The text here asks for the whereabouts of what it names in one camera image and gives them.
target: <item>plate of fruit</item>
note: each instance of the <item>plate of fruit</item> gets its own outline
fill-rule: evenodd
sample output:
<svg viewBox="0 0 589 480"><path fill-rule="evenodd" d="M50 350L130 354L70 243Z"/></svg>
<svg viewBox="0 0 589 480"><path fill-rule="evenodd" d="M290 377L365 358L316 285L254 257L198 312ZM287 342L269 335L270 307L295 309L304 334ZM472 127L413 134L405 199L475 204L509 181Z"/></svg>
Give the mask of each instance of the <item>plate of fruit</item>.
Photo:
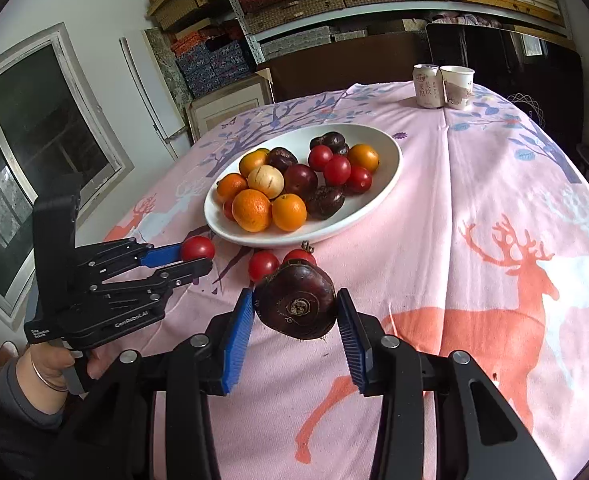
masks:
<svg viewBox="0 0 589 480"><path fill-rule="evenodd" d="M249 247L318 242L371 213L402 166L397 142L371 126L299 128L223 170L206 196L206 221L221 238Z"/></svg>

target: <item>gray sleeve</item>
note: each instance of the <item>gray sleeve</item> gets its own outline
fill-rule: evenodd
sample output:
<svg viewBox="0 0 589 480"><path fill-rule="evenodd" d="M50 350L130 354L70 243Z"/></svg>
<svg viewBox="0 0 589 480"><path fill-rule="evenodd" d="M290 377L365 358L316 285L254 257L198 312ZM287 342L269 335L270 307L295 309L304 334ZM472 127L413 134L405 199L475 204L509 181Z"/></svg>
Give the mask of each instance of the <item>gray sleeve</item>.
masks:
<svg viewBox="0 0 589 480"><path fill-rule="evenodd" d="M56 430L63 420L63 408L53 415L48 415L30 404L18 384L17 359L8 361L0 368L0 407L9 416L41 430Z"/></svg>

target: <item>table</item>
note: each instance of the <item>table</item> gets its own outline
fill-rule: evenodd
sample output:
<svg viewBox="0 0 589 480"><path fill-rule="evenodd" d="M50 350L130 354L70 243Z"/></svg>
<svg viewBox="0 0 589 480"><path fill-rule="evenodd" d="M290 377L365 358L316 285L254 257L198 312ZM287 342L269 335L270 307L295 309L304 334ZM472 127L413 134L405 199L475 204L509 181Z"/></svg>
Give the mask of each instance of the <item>table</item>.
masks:
<svg viewBox="0 0 589 480"><path fill-rule="evenodd" d="M212 236L203 203L217 174L293 128L338 122L387 132L404 153L399 183L367 220L316 244L319 266L388 333L420 351L471 352L557 478L570 480L589 459L589 186L527 115L481 86L474 91L464 112L418 108L411 82L356 85L244 112L197 142L109 238L163 245ZM121 349L169 351L232 309L249 285L252 250L213 241L213 271L175 290L162 322L98 349L100 366ZM222 478L367 479L381 400L355 390L336 327L301 342L255 319L238 386L210 399ZM425 411L430 480L431 396ZM162 399L157 415L162 436Z"/></svg>

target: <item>red cherry tomato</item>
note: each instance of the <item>red cherry tomato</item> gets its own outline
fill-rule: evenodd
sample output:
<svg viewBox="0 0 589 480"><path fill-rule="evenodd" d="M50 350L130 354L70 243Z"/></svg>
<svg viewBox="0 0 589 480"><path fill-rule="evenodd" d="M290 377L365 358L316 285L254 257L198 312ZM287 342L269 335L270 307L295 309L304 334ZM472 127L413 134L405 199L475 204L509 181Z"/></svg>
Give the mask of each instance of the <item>red cherry tomato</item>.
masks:
<svg viewBox="0 0 589 480"><path fill-rule="evenodd" d="M303 249L295 249L290 251L286 254L284 258L284 263L288 260L308 260L312 265L316 265L317 261L308 251L304 251Z"/></svg>
<svg viewBox="0 0 589 480"><path fill-rule="evenodd" d="M372 173L361 166L353 166L345 185L350 191L365 193L372 186Z"/></svg>
<svg viewBox="0 0 589 480"><path fill-rule="evenodd" d="M323 176L328 186L343 186L350 178L352 167L347 157L335 155L323 168Z"/></svg>
<svg viewBox="0 0 589 480"><path fill-rule="evenodd" d="M248 274L253 282L260 282L279 268L279 258L270 251L254 253L248 262Z"/></svg>
<svg viewBox="0 0 589 480"><path fill-rule="evenodd" d="M234 216L232 216L232 202L234 202L234 198L230 198L225 201L225 204L223 204L223 214L225 215L225 218L227 218L228 220L236 222Z"/></svg>
<svg viewBox="0 0 589 480"><path fill-rule="evenodd" d="M308 155L308 166L314 171L323 171L325 165L332 160L334 153L327 146L319 145L312 148Z"/></svg>
<svg viewBox="0 0 589 480"><path fill-rule="evenodd" d="M181 259L184 262L199 258L214 258L214 244L205 236L193 236L181 244Z"/></svg>

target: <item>white plate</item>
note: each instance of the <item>white plate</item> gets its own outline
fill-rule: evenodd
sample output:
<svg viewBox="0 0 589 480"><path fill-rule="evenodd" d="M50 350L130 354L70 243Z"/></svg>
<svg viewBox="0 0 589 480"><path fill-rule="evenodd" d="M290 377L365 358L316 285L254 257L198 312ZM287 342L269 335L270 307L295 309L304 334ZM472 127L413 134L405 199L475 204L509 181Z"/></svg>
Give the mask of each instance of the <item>white plate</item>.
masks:
<svg viewBox="0 0 589 480"><path fill-rule="evenodd" d="M379 153L379 169L372 175L372 187L366 193L346 196L343 207L335 215L327 220L308 218L308 221L294 232L281 231L277 226L271 224L265 231L249 233L236 222L225 218L223 207L217 200L215 182L206 196L204 205L204 213L206 213L206 221L210 229L221 238L235 244L274 248L300 245L304 240L310 242L325 240L339 234L371 213L395 186L403 167L403 155L397 141L376 128L360 124L307 126L267 140L246 153L253 152L258 148L271 150L280 146L290 150L300 163L308 164L309 142L314 137L320 137L332 131L342 134L348 146L370 144ZM243 155L225 168L216 181L218 182L228 173L239 173L239 161ZM319 186L321 186L325 182L323 175L317 173L317 176L319 177Z"/></svg>

